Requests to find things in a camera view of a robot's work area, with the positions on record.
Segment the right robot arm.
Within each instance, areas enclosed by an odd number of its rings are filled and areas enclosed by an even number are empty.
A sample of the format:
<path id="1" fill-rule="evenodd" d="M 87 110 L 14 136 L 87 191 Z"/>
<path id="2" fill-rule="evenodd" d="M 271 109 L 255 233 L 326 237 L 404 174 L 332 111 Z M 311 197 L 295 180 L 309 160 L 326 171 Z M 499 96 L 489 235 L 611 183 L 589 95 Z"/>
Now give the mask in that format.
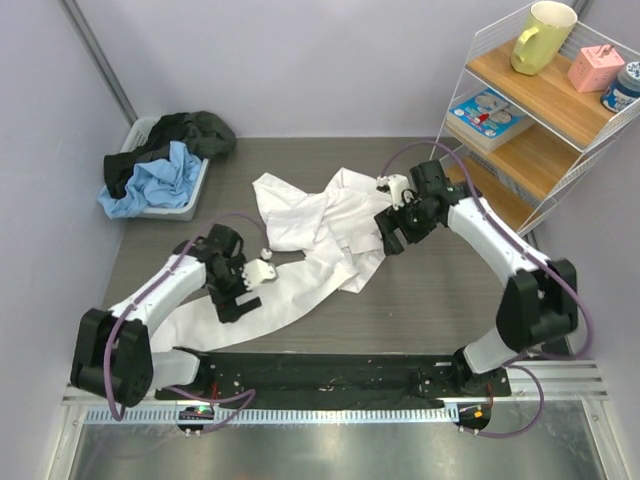
<path id="1" fill-rule="evenodd" d="M 494 216 L 478 190 L 452 182 L 438 161 L 423 162 L 408 176 L 380 176 L 376 187 L 391 198 L 374 218 L 385 255 L 398 255 L 443 226 L 465 240 L 504 287 L 494 327 L 453 354 L 451 380 L 457 391 L 477 393 L 506 363 L 577 329 L 573 264 L 529 248 Z"/>

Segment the white long sleeve shirt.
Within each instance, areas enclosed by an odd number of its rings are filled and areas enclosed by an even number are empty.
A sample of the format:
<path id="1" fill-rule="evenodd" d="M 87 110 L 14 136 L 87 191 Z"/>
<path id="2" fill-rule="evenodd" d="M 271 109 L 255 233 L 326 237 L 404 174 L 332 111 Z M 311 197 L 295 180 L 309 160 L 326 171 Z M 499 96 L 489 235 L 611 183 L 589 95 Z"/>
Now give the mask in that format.
<path id="1" fill-rule="evenodd" d="M 385 258 L 375 216 L 392 203 L 374 178 L 342 168 L 320 193 L 306 193 L 265 173 L 253 183 L 259 214 L 274 252 L 303 253 L 281 264 L 261 285 L 261 307 L 221 323 L 203 297 L 177 308 L 151 339 L 155 352 L 173 347 L 211 351 L 280 330 L 334 292 L 360 292 Z"/>

